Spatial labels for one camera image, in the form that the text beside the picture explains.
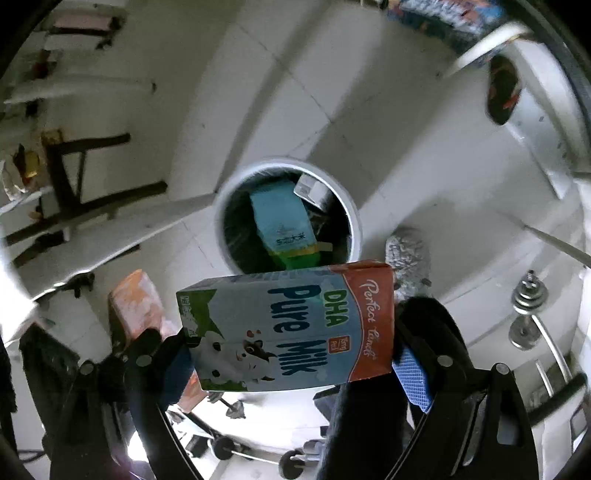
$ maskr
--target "milk carton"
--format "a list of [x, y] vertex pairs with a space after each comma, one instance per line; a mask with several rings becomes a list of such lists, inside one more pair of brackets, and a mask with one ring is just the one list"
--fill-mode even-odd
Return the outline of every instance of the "milk carton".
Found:
[[392, 295], [392, 269], [366, 261], [211, 278], [177, 301], [204, 390], [272, 391], [389, 373]]

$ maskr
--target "gray fuzzy slipper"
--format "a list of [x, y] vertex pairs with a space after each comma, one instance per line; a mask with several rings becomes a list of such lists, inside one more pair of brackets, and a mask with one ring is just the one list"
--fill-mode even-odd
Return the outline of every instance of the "gray fuzzy slipper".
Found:
[[429, 297], [431, 260], [419, 230], [401, 226], [386, 240], [386, 263], [396, 272], [394, 301]]

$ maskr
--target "screw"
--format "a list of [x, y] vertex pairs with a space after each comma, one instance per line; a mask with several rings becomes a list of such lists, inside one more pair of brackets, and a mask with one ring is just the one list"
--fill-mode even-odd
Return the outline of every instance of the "screw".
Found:
[[138, 367], [147, 367], [151, 363], [152, 363], [152, 357], [149, 355], [140, 355], [137, 358], [137, 360], [135, 361], [135, 364]]
[[94, 369], [95, 367], [92, 364], [84, 364], [80, 367], [80, 373], [82, 375], [90, 375]]
[[505, 364], [497, 364], [496, 365], [496, 371], [498, 371], [501, 375], [506, 375], [511, 370], [509, 370], [509, 367], [506, 366]]
[[452, 357], [447, 356], [447, 355], [440, 355], [437, 357], [437, 363], [439, 365], [441, 365], [442, 367], [450, 367], [453, 365], [453, 360]]

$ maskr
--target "blue textured pad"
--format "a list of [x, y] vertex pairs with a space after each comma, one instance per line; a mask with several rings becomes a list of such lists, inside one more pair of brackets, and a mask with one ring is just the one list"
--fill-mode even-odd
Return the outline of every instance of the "blue textured pad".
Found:
[[420, 407], [426, 413], [433, 401], [429, 392], [427, 374], [423, 371], [423, 367], [421, 367], [408, 345], [402, 345], [400, 360], [398, 362], [393, 361], [392, 368], [400, 380], [408, 401]]

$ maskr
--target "white tile floor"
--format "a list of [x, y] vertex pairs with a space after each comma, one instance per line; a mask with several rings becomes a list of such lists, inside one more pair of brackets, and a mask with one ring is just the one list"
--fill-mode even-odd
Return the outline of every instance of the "white tile floor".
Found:
[[[383, 259], [384, 242], [401, 223], [423, 230], [433, 293], [474, 349], [510, 319], [511, 290], [531, 265], [556, 285], [554, 302], [566, 290], [576, 305], [580, 298], [578, 265], [548, 257], [498, 212], [578, 243], [582, 222], [576, 191], [559, 202], [527, 150], [486, 116], [488, 71], [469, 67], [439, 78], [452, 58], [439, 40], [350, 2], [147, 0], [132, 4], [109, 51], [70, 68], [152, 78], [157, 91], [149, 98], [57, 100], [48, 123], [69, 138], [131, 131], [128, 146], [89, 157], [88, 198], [163, 177], [163, 201], [187, 198], [272, 156], [324, 168], [359, 208], [365, 258]], [[176, 290], [228, 274], [212, 222], [212, 209], [197, 212], [142, 251], [98, 269], [89, 297], [95, 311], [102, 317], [106, 293], [143, 268], [167, 313], [178, 316]], [[545, 319], [561, 325], [565, 345], [574, 310], [555, 309]], [[505, 339], [496, 342], [508, 345]], [[529, 360], [511, 349], [510, 358], [497, 358], [495, 343], [481, 350], [482, 367]], [[247, 416], [256, 417], [253, 408]], [[275, 427], [292, 432], [294, 425], [276, 420]], [[259, 445], [300, 441], [286, 434], [273, 443], [253, 429], [250, 435]]]

